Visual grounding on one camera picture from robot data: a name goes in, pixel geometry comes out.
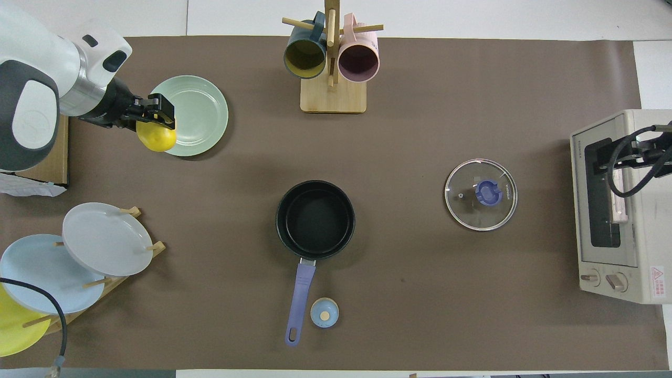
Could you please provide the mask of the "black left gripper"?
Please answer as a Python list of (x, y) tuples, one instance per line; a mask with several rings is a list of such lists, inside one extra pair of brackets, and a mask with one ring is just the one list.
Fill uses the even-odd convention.
[(133, 94), (122, 80), (113, 78), (98, 105), (78, 118), (103, 128), (116, 126), (136, 132), (136, 122), (137, 131), (151, 127), (174, 131), (174, 117), (174, 105), (163, 94), (151, 93), (144, 99)]

